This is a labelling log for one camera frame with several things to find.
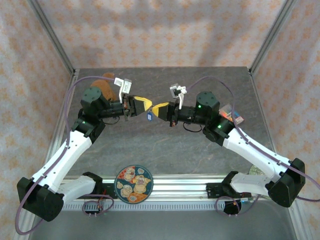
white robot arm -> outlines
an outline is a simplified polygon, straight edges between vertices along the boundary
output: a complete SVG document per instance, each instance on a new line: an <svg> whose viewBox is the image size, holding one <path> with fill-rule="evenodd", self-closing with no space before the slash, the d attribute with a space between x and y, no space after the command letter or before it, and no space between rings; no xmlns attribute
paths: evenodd
<svg viewBox="0 0 320 240"><path fill-rule="evenodd" d="M130 80L116 78L114 84L120 86L120 100L107 100L96 86L84 91L82 109L69 133L68 145L65 141L32 178L20 179L17 184L20 202L27 196L24 209L49 222L60 213L64 204L83 195L102 194L102 178L91 172L84 173L70 183L61 183L78 158L102 133L105 128L103 119L124 116L127 121L128 117L144 113L152 106L152 102L146 98L127 95L131 87Z"/></svg>
<svg viewBox="0 0 320 240"><path fill-rule="evenodd" d="M180 99L183 100L186 91L178 91L178 88L185 89L178 84L172 85L172 96L177 98L181 95ZM179 101L164 102L152 107L152 112L158 118L170 122L170 127L176 126L178 122L204 126L202 132L211 142L239 154L264 172L264 176L230 172L222 182L224 196L237 198L239 193L254 193L269 196L277 204L290 207L304 186L305 177L275 160L303 173L305 164L298 158L290 161L259 144L240 128L237 129L233 122L219 115L219 108L220 103L212 92L204 91L197 95L195 107L181 106Z"/></svg>

decorative plate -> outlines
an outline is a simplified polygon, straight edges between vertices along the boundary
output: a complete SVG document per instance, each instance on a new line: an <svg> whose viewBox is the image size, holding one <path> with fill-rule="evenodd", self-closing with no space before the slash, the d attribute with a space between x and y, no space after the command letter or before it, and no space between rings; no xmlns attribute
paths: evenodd
<svg viewBox="0 0 320 240"><path fill-rule="evenodd" d="M151 173L143 166L130 165L116 176L114 190L119 199L138 204L149 197L154 187Z"/></svg>

floral wallpaper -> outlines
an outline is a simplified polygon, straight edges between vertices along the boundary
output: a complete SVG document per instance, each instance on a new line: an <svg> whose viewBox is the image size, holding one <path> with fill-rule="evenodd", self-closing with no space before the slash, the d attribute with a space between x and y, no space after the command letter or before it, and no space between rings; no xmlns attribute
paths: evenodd
<svg viewBox="0 0 320 240"><path fill-rule="evenodd" d="M0 239L12 240L17 183L44 163L70 75L26 0L0 1Z"/></svg>
<svg viewBox="0 0 320 240"><path fill-rule="evenodd" d="M320 183L320 3L297 1L254 74L277 151L306 163ZM310 181L301 196L319 199ZM302 202L313 239L320 236L320 203Z"/></svg>
<svg viewBox="0 0 320 240"><path fill-rule="evenodd" d="M285 0L39 0L75 68L250 66Z"/></svg>

cable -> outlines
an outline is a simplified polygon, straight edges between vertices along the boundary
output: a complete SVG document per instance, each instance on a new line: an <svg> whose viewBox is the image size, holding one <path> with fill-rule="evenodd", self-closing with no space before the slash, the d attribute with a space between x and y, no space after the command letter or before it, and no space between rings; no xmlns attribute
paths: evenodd
<svg viewBox="0 0 320 240"><path fill-rule="evenodd" d="M69 123L68 123L68 104L69 104L69 101L70 101L71 93L72 93L73 89L75 88L75 86L77 84L81 83L84 80L88 80L88 79L103 79L103 80L107 80L107 81L110 81L110 82L114 81L114 79L109 78L109 77L85 76L85 77L82 77L82 78L78 79L76 82L74 82L71 85L71 87L69 88L69 90L67 91L66 99L64 101L64 106L63 106L63 116L64 116L64 121L65 121L66 132L67 132L65 148L63 149L63 151L60 154L60 156L55 160L55 162L50 167L48 167L48 169L43 173L43 176L39 177L39 179L35 181L35 183L30 187L30 189L27 191L27 193L23 197L22 201L20 202L20 205L19 205L19 207L18 207L18 209L16 211L15 223L14 223L15 230L19 235L27 235L27 234L32 233L40 225L40 223L43 221L43 219L41 219L36 224L36 226L34 226L33 228L31 228L28 231L21 231L21 229L19 228L19 217L20 217L22 208L23 208L24 204L26 203L28 197L30 196L32 191L35 189L35 187L42 181L42 179L45 178L44 176L47 176L47 174L61 161L61 159L66 154L66 151L67 151L67 149L69 147L69 143L70 143L70 131L71 131Z"/></svg>
<svg viewBox="0 0 320 240"><path fill-rule="evenodd" d="M112 197L110 197L109 195L103 195L103 194L86 194L86 195L83 195L83 197L101 197L101 198L110 199L110 200L112 201L111 205L110 205L106 210L103 210L103 206L102 206L102 204L101 204L99 201L94 201L94 200L86 201L86 202L82 205L82 212L83 212L85 215L87 215L87 216L90 216L90 214L89 214L89 213L86 213L86 211L85 211L85 207L86 207L86 205L87 205L88 203L95 203L95 204L97 204L97 205L102 209L102 211L99 212L99 213L97 213L96 216L99 216L99 215L101 215L101 214L104 214L104 213L108 212L109 209L111 209L111 208L114 206L114 204L115 204L115 200L114 200Z"/></svg>
<svg viewBox="0 0 320 240"><path fill-rule="evenodd" d="M116 122L108 123L108 122L104 122L104 121L103 121L103 123L104 123L105 125L114 125L114 124L117 124L117 123L120 121L120 117L117 116L117 117L114 117L114 118L113 118L113 119L117 119L117 118L118 118L118 120L117 120Z"/></svg>
<svg viewBox="0 0 320 240"><path fill-rule="evenodd" d="M102 194L103 194L103 195L107 195L107 190L104 189ZM100 197L99 200L98 200L98 203L99 203L100 201L102 201L102 199L104 199L104 198L103 198L103 197Z"/></svg>
<svg viewBox="0 0 320 240"><path fill-rule="evenodd" d="M199 125L199 126L200 126L200 128L201 128L199 131L192 131L192 130L190 130L190 129L186 128L185 124L190 125L190 123L185 123L185 122L184 122L184 123L182 124L182 126L183 126L184 130L187 130L188 132L191 132L191 133L199 133L199 132L201 132L201 131L202 131L202 126L201 126L201 125Z"/></svg>
<svg viewBox="0 0 320 240"><path fill-rule="evenodd" d="M195 83L193 83L190 87L188 87L186 90L187 92L189 90L191 90L195 85L197 85L199 82L201 82L202 80L205 80L205 79L213 79L213 80L216 80L218 81L219 83L221 83L232 95L232 100L233 100L233 104L232 104L232 109L231 109L231 116L232 116L232 119L236 119L236 116L235 116L235 105L236 105L236 99L235 99L235 96L232 92L232 90L221 80L219 80L218 78L214 77L214 76L204 76L204 77L201 77L199 80L197 80ZM240 130L240 128L238 127L238 124L236 123L236 121L233 121L233 124L234 124L234 127L236 128L236 130L238 131L238 133L240 134L240 136L245 140L245 142L247 144L249 144L251 147L253 147L255 150L257 150L259 153L261 153L262 155L268 157L269 159L275 161L277 164L280 164L288 169L290 169L291 171L294 171L295 173L305 177L306 179L309 179L319 190L320 190L320 184L317 183L312 177L310 177L309 175L305 174L304 172L302 171L299 171L297 169L295 169L294 167L290 166L290 165L287 165L285 163L283 163L282 161L279 161L278 159L276 159L274 156L271 156L270 154L266 153L265 151L263 151L262 149L260 149L258 146L256 146L254 143L252 143L251 141L248 140L248 138L246 138L246 136L244 135L244 133ZM307 201L307 202L312 202L312 203L317 203L317 202L320 202L320 199L309 199L309 198L305 198L305 197L300 197L300 196L297 196L296 197L297 199L300 199L300 200L304 200L304 201Z"/></svg>
<svg viewBox="0 0 320 240"><path fill-rule="evenodd" d="M251 206L250 206L247 210L245 210L244 212L241 212L241 213L240 213L239 204L237 203L237 201L236 201L234 198L232 198L232 197L230 197L230 196L221 196L221 197L217 198L217 200L216 200L215 203L214 203L215 211L216 211L218 214L222 215L222 216L229 216L229 217L231 216L231 214L223 214L223 213L220 213L220 212L218 211L218 201L219 201L220 199L225 199L225 198L227 198L227 199L231 199L231 200L235 203L236 207L238 208L238 214L235 214L235 216L243 215L243 214L246 214L250 209L253 208L253 206L256 204L256 202L258 201L258 199L259 199L260 197L261 197L261 195L257 195L256 198L255 198L255 200L254 200L253 203L251 204Z"/></svg>

gray stone surface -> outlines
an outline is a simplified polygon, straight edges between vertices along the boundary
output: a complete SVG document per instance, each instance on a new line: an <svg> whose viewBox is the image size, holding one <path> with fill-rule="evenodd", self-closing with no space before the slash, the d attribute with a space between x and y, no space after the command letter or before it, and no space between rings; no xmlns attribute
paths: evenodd
<svg viewBox="0 0 320 240"><path fill-rule="evenodd" d="M252 138L270 148L267 131L246 67L168 67L81 69L79 78L115 73L132 80L130 94L148 98L153 104L173 101L169 87L179 83L190 86L203 76L223 80L236 95L236 110L245 119L240 126ZM73 124L81 108L82 93L93 80L80 83L74 92L69 112ZM184 105L194 106L201 91L212 91L220 106L231 103L230 93L218 82L204 80L185 95ZM147 121L147 113L122 117L115 125L107 125L98 140L78 159L68 175L90 171L100 176L115 176L122 168L138 164L156 174L227 174L248 173L251 164L241 156L210 142L202 132L191 133L182 124L169 127L156 117Z"/></svg>

